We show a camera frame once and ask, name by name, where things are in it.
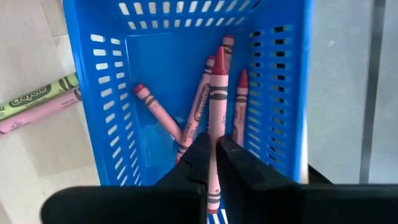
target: blue plastic basket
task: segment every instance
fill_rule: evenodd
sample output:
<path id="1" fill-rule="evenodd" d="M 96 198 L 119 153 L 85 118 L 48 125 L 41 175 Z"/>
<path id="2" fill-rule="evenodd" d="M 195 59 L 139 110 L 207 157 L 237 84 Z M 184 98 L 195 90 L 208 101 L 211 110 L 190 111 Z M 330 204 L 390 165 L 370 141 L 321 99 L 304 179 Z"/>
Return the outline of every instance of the blue plastic basket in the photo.
<path id="1" fill-rule="evenodd" d="M 235 36 L 226 132 L 247 68 L 245 148 L 299 179 L 310 0 L 68 0 L 64 9 L 101 184 L 151 185 L 173 167 L 177 144 L 132 89 L 145 83 L 183 130 L 225 34 Z"/>

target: gray surface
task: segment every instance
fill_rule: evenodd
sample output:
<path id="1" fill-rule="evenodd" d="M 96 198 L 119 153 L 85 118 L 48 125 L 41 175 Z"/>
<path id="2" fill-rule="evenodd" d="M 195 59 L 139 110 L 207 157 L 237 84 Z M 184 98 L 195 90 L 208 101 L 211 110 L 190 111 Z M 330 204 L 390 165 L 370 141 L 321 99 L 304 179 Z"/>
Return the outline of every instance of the gray surface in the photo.
<path id="1" fill-rule="evenodd" d="M 371 4 L 313 1 L 308 156 L 335 183 L 359 182 Z"/>
<path id="2" fill-rule="evenodd" d="M 369 181 L 398 183 L 398 1 L 388 0 Z"/>

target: crayon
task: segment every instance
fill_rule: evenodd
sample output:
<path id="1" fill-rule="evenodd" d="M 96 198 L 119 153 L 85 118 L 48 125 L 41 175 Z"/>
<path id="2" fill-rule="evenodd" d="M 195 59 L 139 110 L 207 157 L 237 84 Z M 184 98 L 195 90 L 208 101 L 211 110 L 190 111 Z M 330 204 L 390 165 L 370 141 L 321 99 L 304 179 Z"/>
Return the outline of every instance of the crayon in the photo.
<path id="1" fill-rule="evenodd" d="M 218 182 L 216 143 L 225 134 L 225 117 L 228 95 L 228 69 L 225 64 L 224 48 L 219 47 L 210 78 L 209 135 L 210 174 L 207 210 L 216 214 L 220 207 L 221 189 Z"/>
<path id="2" fill-rule="evenodd" d="M 229 71 L 231 68 L 231 61 L 232 61 L 232 52 L 234 47 L 235 38 L 232 35 L 225 35 L 223 38 L 223 47 L 224 47 L 224 54 L 225 54 L 225 64 L 226 68 Z"/>
<path id="3" fill-rule="evenodd" d="M 145 103 L 150 112 L 157 118 L 169 134 L 178 142 L 181 142 L 181 129 L 172 117 L 163 109 L 160 103 L 152 96 L 144 84 L 138 84 L 134 91 L 136 95 Z"/>
<path id="4" fill-rule="evenodd" d="M 243 147 L 244 120 L 246 119 L 246 106 L 248 103 L 249 83 L 246 69 L 243 69 L 236 89 L 235 117 L 233 126 L 233 139 Z"/>
<path id="5" fill-rule="evenodd" d="M 182 134 L 180 146 L 178 147 L 177 158 L 175 163 L 178 163 L 182 155 L 187 151 L 193 142 L 193 137 L 197 131 L 200 118 L 206 106 L 206 101 L 210 89 L 211 70 L 213 69 L 215 56 L 210 56 L 206 61 L 205 72 L 203 73 L 199 87 L 193 101 L 192 109 L 188 117 L 187 126 Z"/>
<path id="6" fill-rule="evenodd" d="M 76 73 L 63 77 L 28 94 L 0 105 L 0 121 L 20 113 L 32 106 L 54 98 L 59 94 L 77 88 Z"/>
<path id="7" fill-rule="evenodd" d="M 15 116 L 0 121 L 0 134 L 7 134 L 17 128 L 40 120 L 54 112 L 81 101 L 79 90 L 70 91 L 54 98 L 48 102 L 44 102 L 29 110 L 23 111 Z"/>

